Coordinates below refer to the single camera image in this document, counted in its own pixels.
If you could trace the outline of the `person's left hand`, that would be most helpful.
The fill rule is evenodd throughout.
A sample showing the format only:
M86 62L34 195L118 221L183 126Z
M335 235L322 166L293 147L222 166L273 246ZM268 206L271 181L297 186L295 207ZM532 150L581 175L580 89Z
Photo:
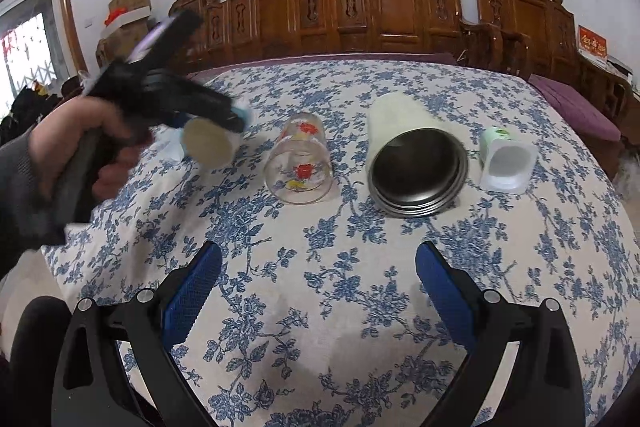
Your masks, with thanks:
M54 186L67 163L78 149L82 136L101 129L120 143L130 143L119 150L115 160L103 167L93 183L92 193L98 202L113 199L127 183L129 173L139 164L143 151L153 143L146 132L142 141L131 141L131 130L118 107L111 102L80 96L58 106L30 132L29 155L45 199L51 199Z

